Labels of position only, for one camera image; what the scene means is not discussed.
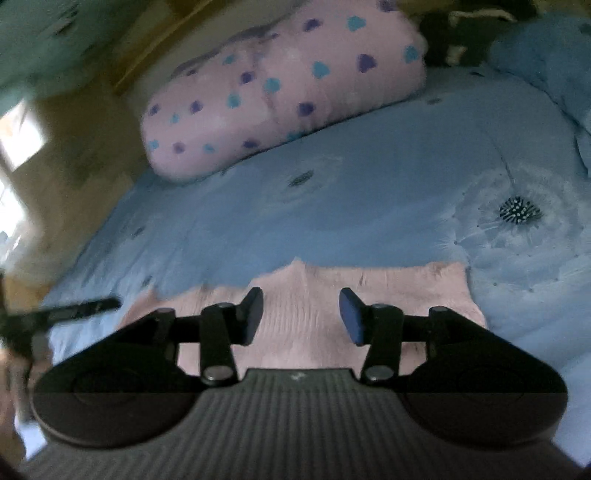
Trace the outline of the blue dandelion bed sheet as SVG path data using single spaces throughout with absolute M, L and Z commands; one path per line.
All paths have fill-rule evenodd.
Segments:
M 459 261 L 491 329 L 569 389 L 556 443 L 590 459 L 590 136 L 487 67 L 174 184 L 144 174 L 44 302 L 245 286 L 318 266 Z

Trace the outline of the pink heart-patterned pillow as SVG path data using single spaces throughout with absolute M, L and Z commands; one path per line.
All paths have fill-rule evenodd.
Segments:
M 182 62 L 141 120 L 148 162 L 199 178 L 413 96 L 427 43 L 393 1 L 304 1 Z

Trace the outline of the pink knitted sweater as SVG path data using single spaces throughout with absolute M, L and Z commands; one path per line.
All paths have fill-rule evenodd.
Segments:
M 339 316 L 339 292 L 349 287 L 367 304 L 396 306 L 425 316 L 448 307 L 485 327 L 461 263 L 409 268 L 320 267 L 293 262 L 250 282 L 263 289 L 263 318 L 252 345 L 232 349 L 238 373 L 249 368 L 351 368 L 359 372 L 367 350 L 356 347 Z

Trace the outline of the teal patterned curtain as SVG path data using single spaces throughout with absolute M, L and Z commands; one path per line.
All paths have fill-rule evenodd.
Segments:
M 93 75 L 96 62 L 142 14 L 147 1 L 3 1 L 1 111 L 55 95 Z

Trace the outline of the blue dandelion pillow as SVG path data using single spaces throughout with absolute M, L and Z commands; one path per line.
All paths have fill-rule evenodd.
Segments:
M 590 167 L 590 19 L 547 13 L 519 23 L 492 44 L 488 63 L 545 92 L 575 123 L 576 146 Z

